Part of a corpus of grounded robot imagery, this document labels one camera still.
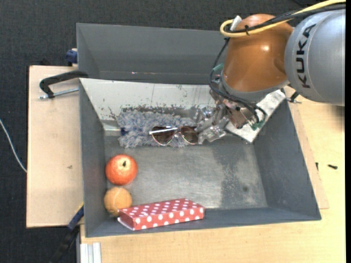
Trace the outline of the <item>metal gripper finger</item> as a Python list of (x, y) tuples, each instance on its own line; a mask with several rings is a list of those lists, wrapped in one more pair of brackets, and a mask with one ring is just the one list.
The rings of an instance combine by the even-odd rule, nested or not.
[(208, 142), (213, 142), (215, 140), (218, 140), (224, 136), (226, 136), (226, 127), (227, 123), (221, 123), (221, 124), (204, 124), (200, 123), (197, 126), (197, 132), (198, 132), (198, 144), (203, 144), (205, 140)]
[(198, 128), (209, 128), (211, 126), (220, 126), (222, 120), (223, 110), (219, 107), (200, 107), (197, 114), (197, 127)]

